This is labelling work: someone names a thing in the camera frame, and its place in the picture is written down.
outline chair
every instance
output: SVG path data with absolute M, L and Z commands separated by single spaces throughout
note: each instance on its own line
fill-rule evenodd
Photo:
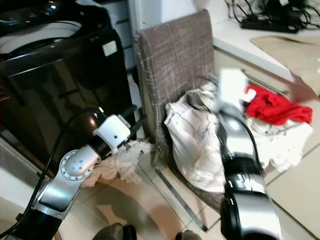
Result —
M 202 10 L 142 30 L 134 46 L 142 70 L 139 86 L 142 107 L 148 116 L 147 129 L 157 146 L 152 166 L 166 184 L 168 181 L 158 168 L 168 166 L 201 200 L 220 211 L 223 194 L 194 187 L 178 170 L 173 158 L 172 140 L 164 124 L 166 104 L 177 101 L 186 91 L 207 83 L 204 77 L 214 73 L 213 36 L 208 11 Z M 183 200 L 180 203 L 193 219 L 197 217 Z

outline washing machine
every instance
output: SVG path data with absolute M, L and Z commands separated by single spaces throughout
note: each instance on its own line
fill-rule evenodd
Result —
M 0 135 L 42 168 L 64 123 L 79 110 L 107 115 L 132 105 L 124 50 L 105 8 L 73 0 L 0 0 Z M 134 116 L 128 118 L 134 123 Z M 99 126 L 80 116 L 53 159 Z

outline tile floor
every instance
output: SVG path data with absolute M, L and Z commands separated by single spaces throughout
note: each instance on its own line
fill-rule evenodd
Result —
M 172 240 L 180 231 L 191 230 L 203 240 L 224 240 L 220 215 L 189 191 L 167 168 L 162 170 L 190 208 L 209 228 L 202 231 L 192 221 L 151 167 L 151 155 L 143 154 L 136 168 L 141 184 L 119 178 L 82 188 L 76 203 L 60 226 L 63 240 L 90 240 L 103 227 L 134 225 L 140 240 Z M 301 226 L 276 208 L 284 240 L 313 240 Z

